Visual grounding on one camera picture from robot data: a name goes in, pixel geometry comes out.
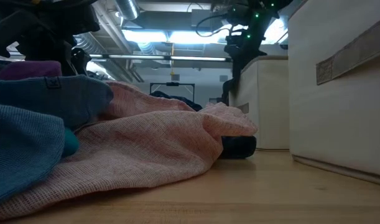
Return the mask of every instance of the wooden floor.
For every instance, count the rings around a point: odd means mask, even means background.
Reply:
[[[258,152],[194,179],[88,195],[9,223],[380,223],[380,185]]]

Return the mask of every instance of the pink cloth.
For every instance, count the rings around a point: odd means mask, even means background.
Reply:
[[[257,131],[239,109],[222,103],[194,112],[179,100],[108,84],[114,99],[97,123],[76,132],[78,152],[44,182],[0,204],[0,220],[92,192],[156,187],[203,174],[223,150],[221,136]]]
[[[60,76],[62,76],[61,64],[56,61],[12,62],[0,71],[0,80]]]

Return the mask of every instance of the clothing pile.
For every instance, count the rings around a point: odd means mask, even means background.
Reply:
[[[222,136],[257,127],[220,103],[196,112],[121,82],[62,77],[57,62],[0,70],[0,220],[92,192],[206,172]]]

